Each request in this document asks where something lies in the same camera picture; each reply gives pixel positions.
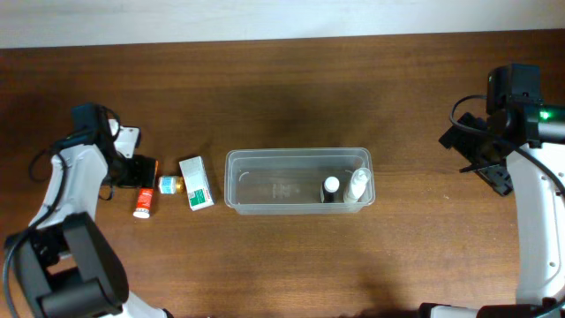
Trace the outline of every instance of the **white box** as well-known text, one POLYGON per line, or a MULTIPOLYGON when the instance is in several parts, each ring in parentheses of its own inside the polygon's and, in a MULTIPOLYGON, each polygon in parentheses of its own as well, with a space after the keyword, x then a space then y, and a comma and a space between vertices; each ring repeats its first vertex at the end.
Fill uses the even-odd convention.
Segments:
POLYGON ((185 179, 186 193, 188 194, 188 203, 192 211, 206 208, 214 205, 210 186, 204 170, 204 162, 202 157, 183 160, 180 164, 180 170, 185 179))

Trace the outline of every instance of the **bottle cap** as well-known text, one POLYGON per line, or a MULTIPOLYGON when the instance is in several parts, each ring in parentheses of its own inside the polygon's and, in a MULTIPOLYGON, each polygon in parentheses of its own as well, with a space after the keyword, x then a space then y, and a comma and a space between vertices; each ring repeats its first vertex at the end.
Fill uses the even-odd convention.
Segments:
POLYGON ((355 170, 353 172, 353 176, 351 177, 351 183, 355 186, 363 186, 371 179, 371 171, 367 168, 361 168, 355 170))
POLYGON ((324 188, 329 193, 334 193, 339 189, 339 180, 336 177, 329 177, 324 181, 324 188))

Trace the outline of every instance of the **brown table surface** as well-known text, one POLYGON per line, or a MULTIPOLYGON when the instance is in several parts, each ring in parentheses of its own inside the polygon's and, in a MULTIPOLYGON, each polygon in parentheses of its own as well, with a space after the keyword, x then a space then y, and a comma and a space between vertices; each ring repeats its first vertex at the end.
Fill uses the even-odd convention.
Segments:
MULTIPOLYGON (((93 101, 141 128, 137 153, 163 174, 202 155, 213 188, 216 205, 199 212, 185 194, 157 194, 148 220, 132 217, 136 191, 99 201, 96 222, 151 305, 178 317, 332 317, 512 303, 514 198, 457 173, 467 162, 437 140, 453 102, 485 93, 487 73, 509 62, 539 65, 546 100, 565 104, 564 51, 562 30, 0 50, 0 239, 43 200, 47 183, 27 177, 33 155, 72 129, 72 106, 93 101), (319 147, 370 150, 372 206, 226 207, 230 150, 319 147)), ((482 102, 464 107, 484 115, 482 102)))

